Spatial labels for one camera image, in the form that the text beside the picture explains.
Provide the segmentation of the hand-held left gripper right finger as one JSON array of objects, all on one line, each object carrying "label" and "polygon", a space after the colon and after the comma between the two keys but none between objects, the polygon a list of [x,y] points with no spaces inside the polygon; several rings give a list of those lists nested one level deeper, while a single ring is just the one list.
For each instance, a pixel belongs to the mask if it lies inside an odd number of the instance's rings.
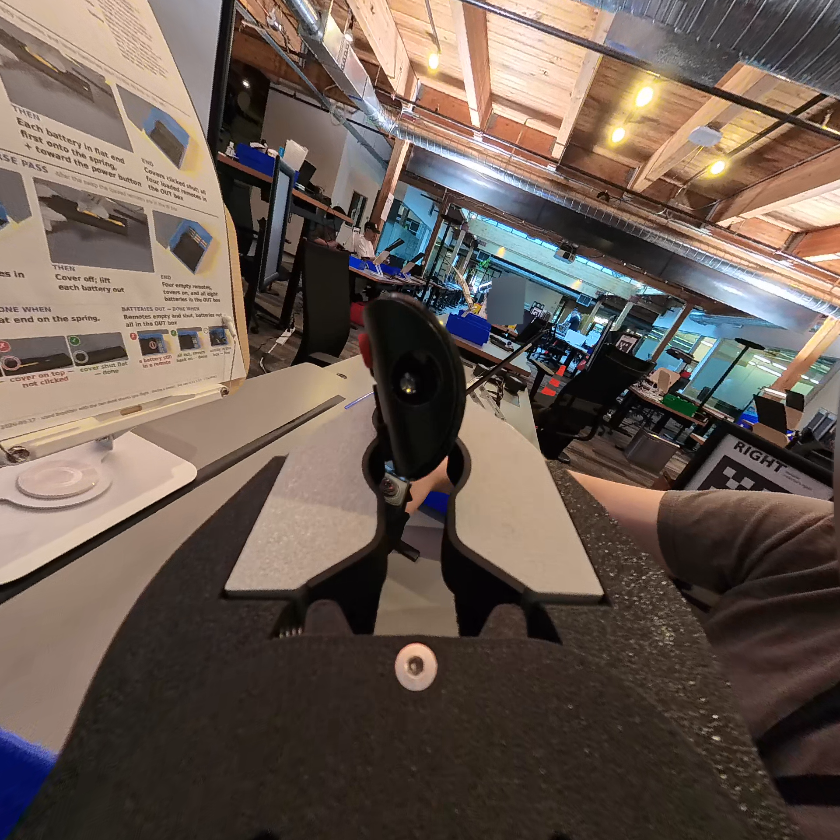
[{"label": "hand-held left gripper right finger", "polygon": [[480,631],[498,606],[547,631],[548,605],[593,606],[605,590],[544,459],[516,432],[460,432],[444,525],[444,582],[459,631]]}]

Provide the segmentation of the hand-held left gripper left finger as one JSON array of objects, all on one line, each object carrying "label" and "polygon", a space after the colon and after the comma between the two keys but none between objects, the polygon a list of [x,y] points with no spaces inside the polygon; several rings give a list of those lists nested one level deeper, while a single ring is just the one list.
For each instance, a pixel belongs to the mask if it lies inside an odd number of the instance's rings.
[{"label": "hand-held left gripper left finger", "polygon": [[224,586],[238,599],[302,609],[338,603],[354,631],[373,631],[389,553],[385,503],[371,471],[372,407],[340,408],[290,451]]}]

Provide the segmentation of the black remote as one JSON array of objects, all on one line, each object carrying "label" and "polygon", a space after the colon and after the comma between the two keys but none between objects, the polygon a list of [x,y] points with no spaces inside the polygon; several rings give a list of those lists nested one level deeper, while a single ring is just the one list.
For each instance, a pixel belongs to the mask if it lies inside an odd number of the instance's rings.
[{"label": "black remote", "polygon": [[420,301],[384,293],[364,308],[360,349],[396,474],[430,474],[455,447],[466,409],[466,375],[455,342]]}]

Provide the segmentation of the black office chair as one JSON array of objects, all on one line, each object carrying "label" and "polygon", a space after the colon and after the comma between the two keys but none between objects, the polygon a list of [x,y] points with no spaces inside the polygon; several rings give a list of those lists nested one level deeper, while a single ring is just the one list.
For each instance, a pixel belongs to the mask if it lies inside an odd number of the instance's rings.
[{"label": "black office chair", "polygon": [[569,381],[551,404],[534,416],[539,448],[546,459],[567,464],[565,448],[574,440],[591,440],[618,397],[655,367],[609,345]]},{"label": "black office chair", "polygon": [[335,364],[350,336],[350,256],[308,241],[302,269],[302,332],[290,365]]}]

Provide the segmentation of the white stand with black rod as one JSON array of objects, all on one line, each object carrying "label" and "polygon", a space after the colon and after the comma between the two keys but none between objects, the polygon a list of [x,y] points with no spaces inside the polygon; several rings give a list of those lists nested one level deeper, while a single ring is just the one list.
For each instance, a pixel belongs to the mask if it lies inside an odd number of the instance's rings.
[{"label": "white stand with black rod", "polygon": [[499,371],[511,369],[512,362],[522,354],[528,352],[533,346],[537,345],[542,339],[543,335],[550,332],[553,328],[553,323],[549,320],[536,320],[529,324],[526,328],[526,338],[524,343],[520,343],[517,349],[509,353],[508,356],[493,364],[489,369],[483,373],[474,376],[466,384],[465,393],[471,395],[475,390],[487,382],[490,378],[496,375]]}]

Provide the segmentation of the black framed display on stand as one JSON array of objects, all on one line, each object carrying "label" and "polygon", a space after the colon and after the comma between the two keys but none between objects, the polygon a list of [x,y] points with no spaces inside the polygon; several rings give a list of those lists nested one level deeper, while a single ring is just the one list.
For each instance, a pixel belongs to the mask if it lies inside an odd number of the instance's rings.
[{"label": "black framed display on stand", "polygon": [[286,243],[296,172],[278,156],[269,192],[269,214],[260,250],[256,291],[264,291],[277,279]]}]

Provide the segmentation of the printed instruction poster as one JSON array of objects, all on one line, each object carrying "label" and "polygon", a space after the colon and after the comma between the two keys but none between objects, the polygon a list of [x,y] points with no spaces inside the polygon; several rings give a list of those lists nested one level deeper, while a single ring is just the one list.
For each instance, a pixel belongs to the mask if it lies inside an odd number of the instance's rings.
[{"label": "printed instruction poster", "polygon": [[151,4],[1,8],[2,439],[226,396],[242,294]]}]

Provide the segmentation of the large silver air duct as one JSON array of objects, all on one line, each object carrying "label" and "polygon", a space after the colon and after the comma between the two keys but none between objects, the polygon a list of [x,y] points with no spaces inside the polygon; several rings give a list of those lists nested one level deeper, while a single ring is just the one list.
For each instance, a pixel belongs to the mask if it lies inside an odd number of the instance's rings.
[{"label": "large silver air duct", "polygon": [[657,214],[647,198],[632,192],[609,201],[595,185],[528,161],[486,140],[472,128],[463,135],[413,111],[387,108],[334,20],[310,2],[287,2],[299,34],[339,88],[374,126],[412,144],[410,165],[418,175],[473,196],[515,218],[555,233],[580,248],[594,249],[640,270],[686,287],[789,329],[810,321],[804,310],[838,318],[838,278],[822,279],[785,264],[770,248],[707,226],[675,209]]}]

